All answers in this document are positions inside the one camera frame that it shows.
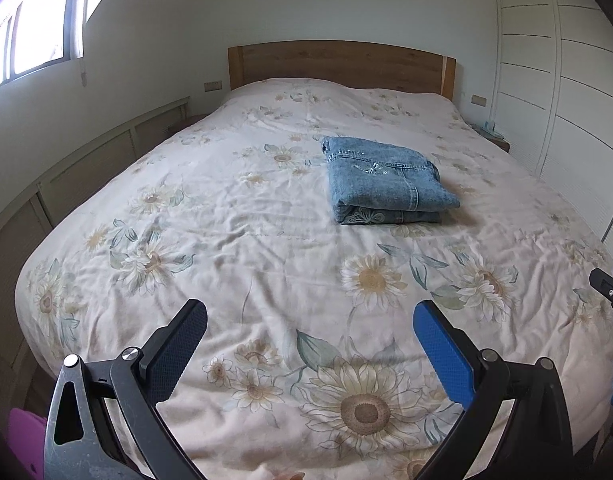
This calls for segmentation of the blue denim jacket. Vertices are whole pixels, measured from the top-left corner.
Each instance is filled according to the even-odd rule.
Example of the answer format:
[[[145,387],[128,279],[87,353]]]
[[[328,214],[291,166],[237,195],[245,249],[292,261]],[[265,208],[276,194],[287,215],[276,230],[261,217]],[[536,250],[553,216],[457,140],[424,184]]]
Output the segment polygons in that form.
[[[340,224],[437,223],[461,206],[438,168],[410,148],[351,136],[326,136],[331,212]]]

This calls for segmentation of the purple plastic stool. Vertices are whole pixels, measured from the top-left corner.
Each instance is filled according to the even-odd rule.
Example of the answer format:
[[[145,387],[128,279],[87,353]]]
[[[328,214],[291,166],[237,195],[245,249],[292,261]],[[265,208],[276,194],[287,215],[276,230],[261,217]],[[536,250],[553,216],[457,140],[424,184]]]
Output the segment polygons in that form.
[[[44,479],[44,441],[47,419],[13,408],[9,412],[7,443],[33,479]]]

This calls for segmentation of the wooden nightstand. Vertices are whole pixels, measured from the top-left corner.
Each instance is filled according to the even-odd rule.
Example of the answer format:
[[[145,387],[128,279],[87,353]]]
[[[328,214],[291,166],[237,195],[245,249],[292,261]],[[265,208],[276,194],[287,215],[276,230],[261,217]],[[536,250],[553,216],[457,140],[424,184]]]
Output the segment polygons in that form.
[[[511,150],[511,144],[509,144],[509,142],[504,138],[504,136],[501,136],[496,132],[491,132],[487,128],[479,126],[477,124],[473,124],[472,122],[469,123],[469,127],[476,131],[479,136],[482,136],[482,138],[485,138],[491,143],[495,144],[505,153],[508,153]]]

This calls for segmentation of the white louvered wardrobe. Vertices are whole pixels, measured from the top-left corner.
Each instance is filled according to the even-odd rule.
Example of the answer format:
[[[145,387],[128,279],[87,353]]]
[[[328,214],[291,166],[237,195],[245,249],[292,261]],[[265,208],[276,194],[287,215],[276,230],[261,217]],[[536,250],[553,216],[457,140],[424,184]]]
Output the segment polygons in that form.
[[[497,0],[490,119],[613,257],[613,25],[595,0]]]

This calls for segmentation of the floral pink bed quilt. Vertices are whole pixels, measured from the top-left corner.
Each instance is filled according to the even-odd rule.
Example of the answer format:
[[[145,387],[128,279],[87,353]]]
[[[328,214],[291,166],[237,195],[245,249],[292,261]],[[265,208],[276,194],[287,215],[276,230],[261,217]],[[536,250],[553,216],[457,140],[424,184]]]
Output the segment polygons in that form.
[[[323,142],[405,146],[459,208],[438,223],[336,222]],[[16,310],[50,374],[112,359],[188,299],[206,335],[160,413],[211,479],[408,479],[459,416],[413,333],[433,300],[479,347],[551,358],[581,448],[603,426],[613,266],[560,195],[436,94],[276,79],[139,159],[24,265]]]

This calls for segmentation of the wooden headboard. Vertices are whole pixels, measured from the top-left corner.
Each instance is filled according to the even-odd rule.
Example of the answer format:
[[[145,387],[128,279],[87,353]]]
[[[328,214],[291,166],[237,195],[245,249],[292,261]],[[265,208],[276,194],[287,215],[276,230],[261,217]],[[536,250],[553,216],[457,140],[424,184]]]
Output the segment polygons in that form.
[[[315,78],[355,89],[436,93],[454,99],[456,59],[390,44],[293,40],[227,49],[233,90],[272,78]]]

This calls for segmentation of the beige low wall cabinet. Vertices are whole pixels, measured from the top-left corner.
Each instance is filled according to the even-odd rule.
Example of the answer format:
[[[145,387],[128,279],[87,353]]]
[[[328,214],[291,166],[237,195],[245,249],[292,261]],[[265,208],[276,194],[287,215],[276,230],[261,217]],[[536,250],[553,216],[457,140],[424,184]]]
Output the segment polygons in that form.
[[[188,102],[164,104],[98,136],[57,162],[0,214],[0,411],[15,402],[28,372],[15,312],[26,258],[71,211],[163,142],[169,127],[187,116]]]

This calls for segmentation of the beige wall socket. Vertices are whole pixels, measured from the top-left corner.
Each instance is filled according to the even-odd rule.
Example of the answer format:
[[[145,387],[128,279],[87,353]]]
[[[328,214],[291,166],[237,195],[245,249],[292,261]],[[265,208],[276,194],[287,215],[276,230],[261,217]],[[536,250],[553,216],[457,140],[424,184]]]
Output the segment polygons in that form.
[[[477,94],[473,94],[471,96],[471,103],[477,106],[486,107],[488,104],[488,100],[485,99],[484,96],[478,96]]]
[[[221,80],[206,81],[203,84],[204,92],[221,91],[222,88],[223,88],[223,84]]]

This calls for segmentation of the window with frame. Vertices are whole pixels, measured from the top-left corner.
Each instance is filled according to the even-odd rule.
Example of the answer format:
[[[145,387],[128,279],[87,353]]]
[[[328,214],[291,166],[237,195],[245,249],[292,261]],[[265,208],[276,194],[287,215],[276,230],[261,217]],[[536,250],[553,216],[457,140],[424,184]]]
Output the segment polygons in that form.
[[[0,87],[84,56],[86,23],[101,0],[0,0]]]

